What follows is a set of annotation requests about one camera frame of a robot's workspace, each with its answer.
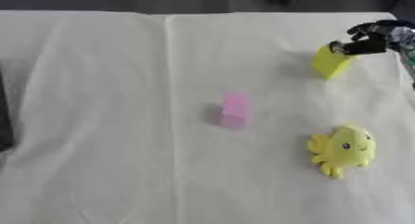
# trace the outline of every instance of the octopus eye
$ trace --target octopus eye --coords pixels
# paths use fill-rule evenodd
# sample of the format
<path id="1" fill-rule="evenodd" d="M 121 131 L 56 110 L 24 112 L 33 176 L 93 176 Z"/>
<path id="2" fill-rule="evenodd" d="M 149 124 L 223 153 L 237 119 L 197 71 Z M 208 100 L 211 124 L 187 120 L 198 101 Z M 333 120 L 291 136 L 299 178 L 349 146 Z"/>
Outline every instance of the octopus eye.
<path id="1" fill-rule="evenodd" d="M 350 149 L 350 144 L 349 143 L 344 143 L 342 144 L 342 147 L 346 150 Z"/>

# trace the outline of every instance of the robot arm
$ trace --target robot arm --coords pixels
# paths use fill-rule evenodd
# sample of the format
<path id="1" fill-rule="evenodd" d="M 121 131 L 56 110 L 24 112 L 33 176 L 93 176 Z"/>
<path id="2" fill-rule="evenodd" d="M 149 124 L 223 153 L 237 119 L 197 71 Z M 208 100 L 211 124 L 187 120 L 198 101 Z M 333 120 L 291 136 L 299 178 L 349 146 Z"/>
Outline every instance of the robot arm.
<path id="1" fill-rule="evenodd" d="M 333 52 L 350 56 L 384 53 L 387 49 L 401 53 L 415 49 L 414 30 L 415 24 L 405 20 L 368 22 L 347 31 L 352 43 L 332 42 L 330 46 Z"/>

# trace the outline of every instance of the dark object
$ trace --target dark object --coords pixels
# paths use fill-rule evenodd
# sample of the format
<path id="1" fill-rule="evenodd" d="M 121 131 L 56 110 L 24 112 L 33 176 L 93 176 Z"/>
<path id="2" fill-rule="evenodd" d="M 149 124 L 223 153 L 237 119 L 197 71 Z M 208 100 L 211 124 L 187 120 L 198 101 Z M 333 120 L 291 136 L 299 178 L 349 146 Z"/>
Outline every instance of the dark object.
<path id="1" fill-rule="evenodd" d="M 12 148 L 13 145 L 13 129 L 8 114 L 3 75 L 0 70 L 0 152 Z"/>
<path id="2" fill-rule="evenodd" d="M 339 46 L 341 43 L 333 42 L 330 47 L 334 52 L 342 47 L 342 53 L 351 56 L 384 53 L 386 49 L 399 52 L 398 43 L 388 41 L 389 34 L 396 27 L 415 29 L 415 24 L 405 20 L 379 20 L 359 24 L 347 31 L 348 34 L 352 35 L 352 43 Z"/>

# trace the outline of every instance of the white tablecloth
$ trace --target white tablecloth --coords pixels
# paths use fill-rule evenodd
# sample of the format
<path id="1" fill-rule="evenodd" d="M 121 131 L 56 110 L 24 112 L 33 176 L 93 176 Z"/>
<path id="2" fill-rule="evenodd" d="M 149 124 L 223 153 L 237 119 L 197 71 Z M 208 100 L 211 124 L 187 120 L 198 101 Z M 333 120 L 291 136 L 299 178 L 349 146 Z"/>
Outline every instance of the white tablecloth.
<path id="1" fill-rule="evenodd" d="M 323 81 L 313 53 L 384 13 L 145 16 L 0 13 L 18 144 L 0 171 L 3 224 L 415 222 L 415 110 L 393 53 Z M 246 128 L 218 126 L 244 93 Z M 368 168 L 330 180 L 306 140 L 371 131 Z"/>

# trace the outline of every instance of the yellow octopus plush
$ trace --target yellow octopus plush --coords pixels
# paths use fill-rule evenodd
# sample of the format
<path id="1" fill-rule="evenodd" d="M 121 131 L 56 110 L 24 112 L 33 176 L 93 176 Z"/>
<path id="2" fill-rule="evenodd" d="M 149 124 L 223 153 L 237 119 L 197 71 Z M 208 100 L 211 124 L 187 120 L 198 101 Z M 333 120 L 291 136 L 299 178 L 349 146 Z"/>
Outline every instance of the yellow octopus plush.
<path id="1" fill-rule="evenodd" d="M 322 173 L 342 179 L 343 168 L 369 165 L 374 159 L 376 143 L 366 130 L 346 124 L 336 128 L 331 136 L 312 134 L 308 149 L 316 154 L 311 162 L 321 163 Z"/>

